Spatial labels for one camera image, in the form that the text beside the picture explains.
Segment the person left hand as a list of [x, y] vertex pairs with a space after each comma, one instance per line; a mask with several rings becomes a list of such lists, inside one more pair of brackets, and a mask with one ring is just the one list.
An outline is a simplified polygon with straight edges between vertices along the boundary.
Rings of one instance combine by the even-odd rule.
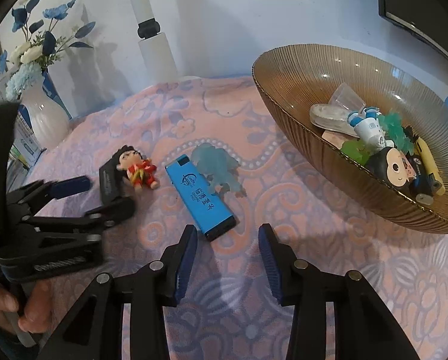
[[[20, 308], [16, 297], [0, 286], [0, 328], [14, 333], [5, 312], [14, 313]], [[44, 333], [51, 326], [52, 294], [49, 280], [38, 281], [29, 295], [24, 314], [19, 317], [18, 326], [24, 332]]]

